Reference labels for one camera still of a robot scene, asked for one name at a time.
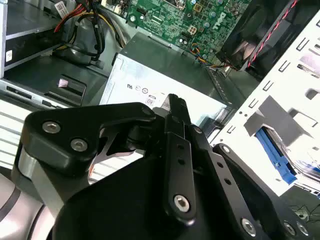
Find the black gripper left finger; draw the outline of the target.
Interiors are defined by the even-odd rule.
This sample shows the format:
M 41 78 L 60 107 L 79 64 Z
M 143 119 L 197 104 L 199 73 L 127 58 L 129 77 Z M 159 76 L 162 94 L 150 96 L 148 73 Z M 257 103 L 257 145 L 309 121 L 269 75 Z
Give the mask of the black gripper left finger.
M 159 116 L 140 102 L 36 111 L 23 124 L 15 164 L 57 217 L 69 199 L 88 188 L 89 169 L 116 154 L 145 150 L 164 163 L 161 208 L 176 221 L 196 218 L 186 102 L 169 94 Z

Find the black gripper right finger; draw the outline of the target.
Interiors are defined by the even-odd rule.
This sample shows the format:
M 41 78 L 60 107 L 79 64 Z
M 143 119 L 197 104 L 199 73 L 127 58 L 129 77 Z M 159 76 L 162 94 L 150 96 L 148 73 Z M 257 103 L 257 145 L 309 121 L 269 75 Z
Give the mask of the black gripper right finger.
M 211 147 L 176 100 L 176 218 L 193 240 L 311 240 L 298 216 L 224 144 Z

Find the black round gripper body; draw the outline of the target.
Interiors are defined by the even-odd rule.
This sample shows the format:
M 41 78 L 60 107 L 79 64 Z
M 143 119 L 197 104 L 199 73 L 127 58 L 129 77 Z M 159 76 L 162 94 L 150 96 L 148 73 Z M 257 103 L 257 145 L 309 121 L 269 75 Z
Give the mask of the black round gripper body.
M 177 222 L 163 207 L 164 163 L 139 159 L 74 195 L 60 211 L 55 240 L 239 240 L 217 184 L 193 174 L 196 219 Z

